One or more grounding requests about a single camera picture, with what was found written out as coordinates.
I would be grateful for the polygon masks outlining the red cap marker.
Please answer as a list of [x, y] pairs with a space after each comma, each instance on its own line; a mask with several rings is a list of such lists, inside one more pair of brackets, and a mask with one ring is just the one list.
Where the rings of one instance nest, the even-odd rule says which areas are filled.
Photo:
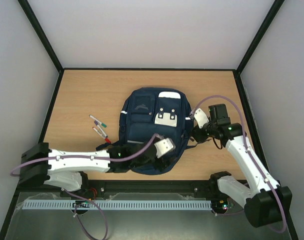
[[98, 133], [107, 143], [111, 143], [111, 141], [106, 137], [104, 134], [102, 134], [97, 128], [93, 127], [93, 130]]

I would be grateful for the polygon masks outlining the navy blue backpack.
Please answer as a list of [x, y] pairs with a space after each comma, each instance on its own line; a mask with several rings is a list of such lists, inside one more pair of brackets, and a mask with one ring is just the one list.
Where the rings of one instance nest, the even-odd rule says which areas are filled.
[[[132, 92], [125, 101], [119, 118], [119, 140], [104, 143], [96, 150], [124, 145], [146, 144], [153, 134], [170, 138], [175, 145], [174, 165], [189, 149], [188, 141], [194, 127], [191, 106], [184, 93], [172, 88], [143, 87]], [[161, 175], [166, 172], [137, 172]]]

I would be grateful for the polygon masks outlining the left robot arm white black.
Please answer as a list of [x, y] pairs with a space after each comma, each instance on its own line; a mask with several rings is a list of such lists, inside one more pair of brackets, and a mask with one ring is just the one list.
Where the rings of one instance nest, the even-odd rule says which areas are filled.
[[21, 155], [18, 185], [22, 188], [49, 185], [76, 192], [88, 187], [87, 171], [126, 173], [138, 167], [162, 171], [175, 145], [166, 138], [152, 144], [114, 146], [93, 152], [66, 152], [39, 143]]

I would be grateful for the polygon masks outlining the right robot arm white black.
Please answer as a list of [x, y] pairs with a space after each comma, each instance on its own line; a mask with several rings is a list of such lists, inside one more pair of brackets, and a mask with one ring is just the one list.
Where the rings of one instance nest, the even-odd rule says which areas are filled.
[[287, 226], [292, 193], [282, 187], [264, 167], [246, 136], [243, 124], [231, 123], [225, 104], [209, 106], [207, 116], [201, 108], [193, 110], [197, 123], [193, 129], [194, 139], [203, 142], [208, 138], [219, 140], [243, 172], [247, 185], [237, 181], [227, 172], [219, 172], [211, 177], [210, 191], [216, 196], [226, 194], [238, 203], [245, 212], [249, 223], [258, 228], [282, 222], [283, 232]]

